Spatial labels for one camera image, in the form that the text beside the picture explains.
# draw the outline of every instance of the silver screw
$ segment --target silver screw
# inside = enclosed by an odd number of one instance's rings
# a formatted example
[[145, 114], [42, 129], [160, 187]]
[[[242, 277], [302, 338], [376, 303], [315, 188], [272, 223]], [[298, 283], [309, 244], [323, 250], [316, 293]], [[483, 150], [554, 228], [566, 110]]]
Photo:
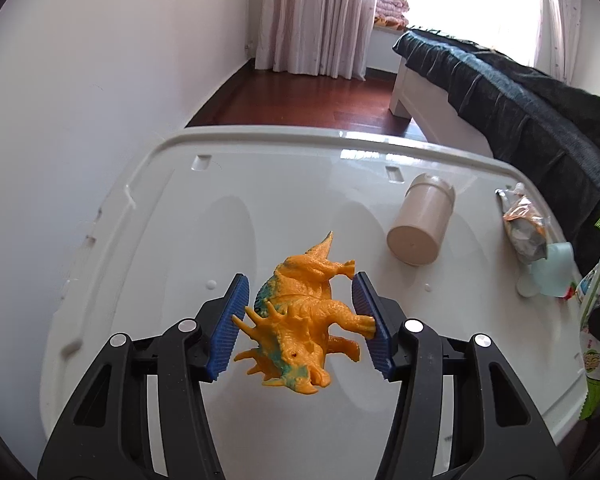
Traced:
[[116, 334], [109, 339], [109, 344], [111, 346], [122, 346], [124, 343], [126, 343], [126, 335], [124, 334]]
[[487, 346], [491, 346], [491, 338], [488, 335], [478, 334], [476, 337], [474, 337], [474, 341], [477, 345], [485, 348], [487, 348]]
[[193, 332], [197, 326], [198, 324], [192, 319], [183, 319], [178, 325], [178, 330], [181, 332]]
[[404, 322], [404, 327], [409, 332], [422, 332], [424, 325], [421, 322], [419, 322], [417, 319], [408, 319], [407, 321]]

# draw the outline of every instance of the toy dinosaur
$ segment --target toy dinosaur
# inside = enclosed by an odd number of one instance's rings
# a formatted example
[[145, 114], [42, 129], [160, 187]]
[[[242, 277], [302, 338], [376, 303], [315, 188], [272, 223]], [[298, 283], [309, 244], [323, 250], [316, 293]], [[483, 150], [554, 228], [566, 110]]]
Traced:
[[376, 332], [373, 317], [357, 316], [347, 305], [331, 299], [329, 280], [338, 274], [353, 279], [355, 262], [327, 259], [333, 232], [305, 254], [288, 257], [259, 290], [254, 308], [245, 311], [255, 326], [233, 316], [234, 323], [257, 348], [241, 352], [235, 361], [253, 358], [256, 365], [247, 374], [262, 372], [265, 386], [286, 386], [300, 394], [314, 394], [331, 377], [324, 369], [327, 354], [343, 353], [360, 360], [355, 341], [329, 335], [337, 323], [344, 330], [370, 339]]

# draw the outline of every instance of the beige bottle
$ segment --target beige bottle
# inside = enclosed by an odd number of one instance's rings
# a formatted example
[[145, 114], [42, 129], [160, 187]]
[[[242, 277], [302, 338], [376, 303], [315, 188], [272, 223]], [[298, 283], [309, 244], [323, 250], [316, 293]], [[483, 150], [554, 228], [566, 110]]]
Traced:
[[455, 202], [453, 186], [440, 177], [423, 173], [414, 178], [386, 236], [391, 252], [413, 266], [435, 261]]

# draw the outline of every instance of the white plastic table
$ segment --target white plastic table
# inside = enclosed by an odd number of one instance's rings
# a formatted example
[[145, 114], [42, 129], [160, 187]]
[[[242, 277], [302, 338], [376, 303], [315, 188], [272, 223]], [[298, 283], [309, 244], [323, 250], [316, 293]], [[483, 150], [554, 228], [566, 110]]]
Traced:
[[[441, 176], [456, 206], [438, 259], [409, 267], [386, 232], [418, 174]], [[494, 190], [523, 182], [511, 166], [467, 152], [396, 137], [282, 126], [190, 128], [133, 160], [102, 205], [80, 248], [48, 336], [41, 382], [47, 434], [110, 335], [159, 335], [203, 302], [222, 296], [236, 272], [251, 304], [274, 267], [334, 231], [330, 259], [356, 260], [382, 296], [440, 335], [491, 336], [536, 403], [556, 442], [573, 427], [586, 397], [578, 305], [516, 293], [519, 263], [506, 239]], [[550, 241], [563, 241], [555, 220]], [[579, 278], [574, 266], [574, 280]], [[350, 282], [332, 280], [351, 305]], [[337, 327], [332, 333], [340, 333]], [[368, 480], [389, 433], [399, 384], [362, 359], [330, 355], [331, 386], [313, 396], [266, 388], [249, 365], [231, 362], [203, 385], [206, 413], [228, 480]], [[238, 336], [234, 353], [253, 347]], [[155, 381], [150, 433], [160, 452]], [[445, 381], [436, 473], [448, 465], [452, 397]]]

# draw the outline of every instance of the dinosaur body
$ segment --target dinosaur body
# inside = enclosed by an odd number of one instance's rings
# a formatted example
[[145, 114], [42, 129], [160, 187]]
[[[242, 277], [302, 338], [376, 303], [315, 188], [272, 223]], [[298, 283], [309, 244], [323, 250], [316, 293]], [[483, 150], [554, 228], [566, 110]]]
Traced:
[[333, 233], [305, 254], [288, 257], [278, 265], [256, 295], [254, 308], [245, 309], [255, 323], [250, 327], [234, 316], [234, 323], [258, 347], [242, 352], [236, 361], [253, 358], [256, 365], [247, 373], [264, 374], [263, 384], [286, 386], [302, 394], [328, 386], [331, 378], [324, 369], [329, 353], [346, 354], [360, 360], [355, 341], [329, 335], [337, 323], [344, 330], [372, 338], [376, 324], [372, 317], [357, 316], [347, 305], [331, 299], [329, 280], [338, 274], [353, 279], [355, 262], [330, 262], [327, 257]]

